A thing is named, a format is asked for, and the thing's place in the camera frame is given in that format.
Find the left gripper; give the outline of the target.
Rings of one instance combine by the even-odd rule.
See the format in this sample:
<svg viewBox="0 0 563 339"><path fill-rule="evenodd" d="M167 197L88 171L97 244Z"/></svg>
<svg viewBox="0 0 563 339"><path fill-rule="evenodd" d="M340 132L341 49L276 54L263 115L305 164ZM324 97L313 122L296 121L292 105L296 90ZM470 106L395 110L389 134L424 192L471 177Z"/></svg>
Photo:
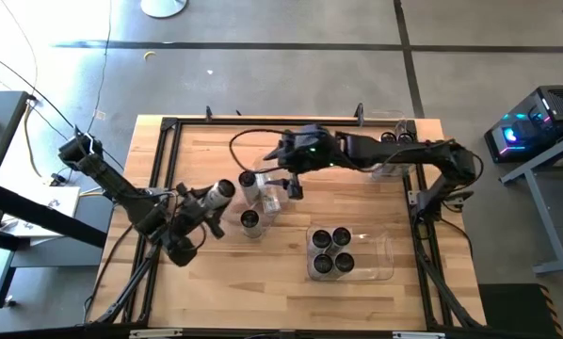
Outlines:
<svg viewBox="0 0 563 339"><path fill-rule="evenodd" d="M171 220L169 231L172 234L185 236L190 234L204 222L215 238L221 238L225 235L220 226L224 210L216 209L214 211L207 212L206 207L198 200L188 198L203 198L210 189L210 186L203 188L188 188L183 182L180 182L175 187L177 193L185 199L180 202L178 210Z"/></svg>

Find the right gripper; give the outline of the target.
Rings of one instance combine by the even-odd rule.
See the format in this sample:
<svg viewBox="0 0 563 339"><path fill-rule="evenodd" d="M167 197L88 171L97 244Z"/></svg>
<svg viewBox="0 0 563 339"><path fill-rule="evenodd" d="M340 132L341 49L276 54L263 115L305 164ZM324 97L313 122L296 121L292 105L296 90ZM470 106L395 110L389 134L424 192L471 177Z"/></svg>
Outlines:
<svg viewBox="0 0 563 339"><path fill-rule="evenodd" d="M321 170L340 166L343 162L336 138L318 124L304 125L298 131L283 131L278 146L263 159L277 159L278 165L290 172ZM282 187L290 200L304 198L303 187L295 173L289 178L269 180L266 184Z"/></svg>

